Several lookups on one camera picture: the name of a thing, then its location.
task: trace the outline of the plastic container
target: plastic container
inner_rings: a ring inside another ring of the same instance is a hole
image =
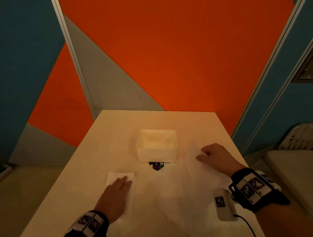
[[[140,162],[173,162],[177,158],[178,139],[175,130],[141,129],[137,138]]]

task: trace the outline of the tabletop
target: tabletop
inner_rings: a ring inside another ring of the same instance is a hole
[[[131,220],[111,224],[107,236],[188,236],[158,208],[160,185],[152,180],[158,171],[137,159],[140,129],[176,130],[179,151],[187,149],[192,140],[200,146],[219,143],[246,165],[213,112],[102,110],[21,237],[63,236],[81,214],[93,209],[109,171],[135,172],[137,183]],[[236,209],[258,237],[264,236],[252,212]],[[245,223],[221,222],[217,215],[212,221],[215,228],[207,233],[210,236],[252,236]]]

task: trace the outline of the power strip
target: power strip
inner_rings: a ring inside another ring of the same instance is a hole
[[[5,168],[5,170],[0,173],[0,180],[2,180],[5,176],[7,176],[12,171],[11,166],[6,165],[6,164],[3,164],[2,166]]]

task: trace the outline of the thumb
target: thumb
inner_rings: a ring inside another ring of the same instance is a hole
[[[198,155],[198,156],[196,157],[196,159],[197,159],[198,161],[203,162],[203,163],[207,163],[207,164],[210,163],[210,157],[209,157],[208,155]]]

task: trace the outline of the wire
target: wire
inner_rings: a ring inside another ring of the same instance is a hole
[[[251,227],[251,226],[249,225],[249,223],[245,220],[245,218],[243,218],[242,216],[239,216],[239,215],[237,215],[237,214],[234,214],[234,217],[239,217],[239,218],[243,219],[243,220],[245,221],[245,223],[247,223],[247,225],[249,226],[250,230],[252,231],[253,236],[256,237],[256,236],[255,236],[255,233],[254,233],[254,231],[253,231],[253,229],[252,229],[252,227]]]

